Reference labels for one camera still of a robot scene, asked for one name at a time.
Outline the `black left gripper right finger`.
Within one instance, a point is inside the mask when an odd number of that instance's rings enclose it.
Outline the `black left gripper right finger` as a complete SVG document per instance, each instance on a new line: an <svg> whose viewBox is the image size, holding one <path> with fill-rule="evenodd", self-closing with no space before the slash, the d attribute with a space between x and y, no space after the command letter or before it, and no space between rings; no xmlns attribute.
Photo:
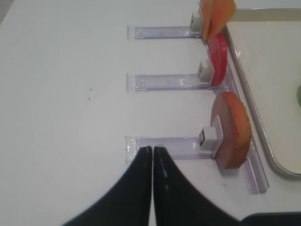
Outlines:
<svg viewBox="0 0 301 226"><path fill-rule="evenodd" d="M158 226L241 226L203 196L164 147L154 148L153 197Z"/></svg>

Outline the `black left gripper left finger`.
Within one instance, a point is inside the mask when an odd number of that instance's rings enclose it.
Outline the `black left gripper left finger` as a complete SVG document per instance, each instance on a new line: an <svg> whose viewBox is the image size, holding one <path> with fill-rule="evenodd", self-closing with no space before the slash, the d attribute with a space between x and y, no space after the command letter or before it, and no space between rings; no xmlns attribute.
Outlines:
<svg viewBox="0 0 301 226"><path fill-rule="evenodd" d="M147 226L152 193L152 148L139 149L118 182L66 226Z"/></svg>

